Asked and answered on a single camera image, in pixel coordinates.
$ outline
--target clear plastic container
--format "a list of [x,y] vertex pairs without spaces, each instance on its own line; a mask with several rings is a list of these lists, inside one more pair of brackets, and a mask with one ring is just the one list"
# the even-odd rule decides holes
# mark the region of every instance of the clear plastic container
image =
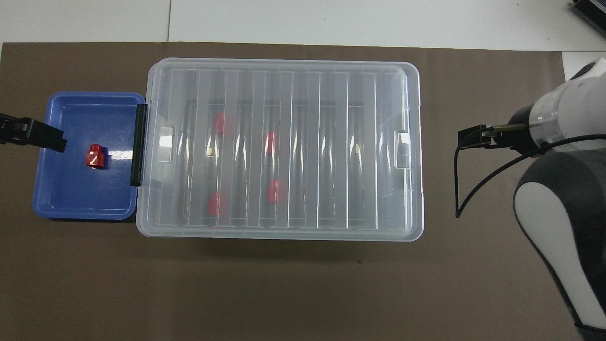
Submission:
[[147,87],[148,236],[412,241],[419,74],[404,62],[168,58]]

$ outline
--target white tile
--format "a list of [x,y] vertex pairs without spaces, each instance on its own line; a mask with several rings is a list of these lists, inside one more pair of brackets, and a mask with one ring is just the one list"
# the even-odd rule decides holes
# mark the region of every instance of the white tile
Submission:
[[166,41],[170,0],[2,0],[0,42]]
[[606,58],[606,51],[603,52],[562,52],[562,63],[564,64],[564,76],[570,79],[583,66],[590,61],[598,58]]
[[170,41],[606,50],[561,0],[172,0]]

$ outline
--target blue tray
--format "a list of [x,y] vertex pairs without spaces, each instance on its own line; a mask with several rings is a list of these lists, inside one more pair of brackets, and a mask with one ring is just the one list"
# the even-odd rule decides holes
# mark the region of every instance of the blue tray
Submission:
[[[135,211],[130,187],[138,93],[58,92],[44,122],[64,131],[65,152],[41,149],[32,206],[45,218],[126,219]],[[85,165],[91,144],[107,148],[105,169]]]

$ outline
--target brown table surface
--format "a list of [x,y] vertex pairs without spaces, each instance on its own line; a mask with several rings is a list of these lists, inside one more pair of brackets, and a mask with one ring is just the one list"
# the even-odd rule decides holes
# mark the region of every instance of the brown table surface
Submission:
[[[5,43],[0,112],[57,91],[145,94],[165,57],[408,61],[421,73],[425,234],[413,243],[147,238],[32,211],[38,148],[0,146],[1,340],[577,340],[498,176],[454,218],[456,132],[564,81],[561,54],[216,43]],[[461,156],[463,192],[517,156]]]

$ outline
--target red object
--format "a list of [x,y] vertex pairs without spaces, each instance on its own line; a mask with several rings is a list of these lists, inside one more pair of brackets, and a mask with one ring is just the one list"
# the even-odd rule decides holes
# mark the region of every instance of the red object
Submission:
[[272,180],[267,189],[267,201],[271,203],[278,202],[278,181]]
[[217,134],[222,134],[223,129],[225,127],[225,114],[223,112],[218,112],[215,116],[215,132]]
[[91,144],[86,153],[86,165],[92,168],[105,168],[105,153],[100,144]]
[[272,154],[276,149],[276,133],[269,132],[265,141],[265,153]]
[[219,216],[219,192],[213,193],[208,202],[208,215]]

